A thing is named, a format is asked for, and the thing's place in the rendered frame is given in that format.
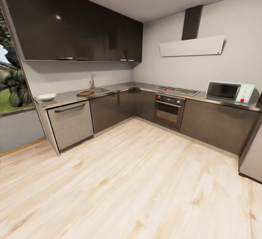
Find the cutting board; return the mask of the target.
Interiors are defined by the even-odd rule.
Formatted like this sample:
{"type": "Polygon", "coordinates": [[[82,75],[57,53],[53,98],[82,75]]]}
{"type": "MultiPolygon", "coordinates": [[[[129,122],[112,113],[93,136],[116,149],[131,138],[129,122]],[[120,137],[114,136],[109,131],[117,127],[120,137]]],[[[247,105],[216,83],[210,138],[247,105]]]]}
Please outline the cutting board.
{"type": "Polygon", "coordinates": [[[81,92],[79,94],[77,94],[77,96],[88,96],[90,94],[94,93],[94,91],[84,91],[84,92],[81,92]]]}

